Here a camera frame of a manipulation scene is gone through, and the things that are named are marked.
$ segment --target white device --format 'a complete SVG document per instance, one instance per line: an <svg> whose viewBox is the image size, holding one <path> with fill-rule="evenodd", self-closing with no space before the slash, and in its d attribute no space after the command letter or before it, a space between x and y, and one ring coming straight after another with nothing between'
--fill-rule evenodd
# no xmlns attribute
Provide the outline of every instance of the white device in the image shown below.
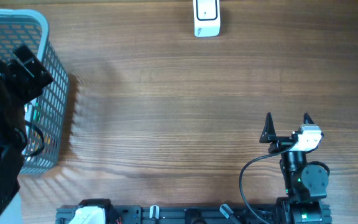
<svg viewBox="0 0 358 224"><path fill-rule="evenodd" d="M221 29L219 0L193 0L194 35L214 37Z"/></svg>

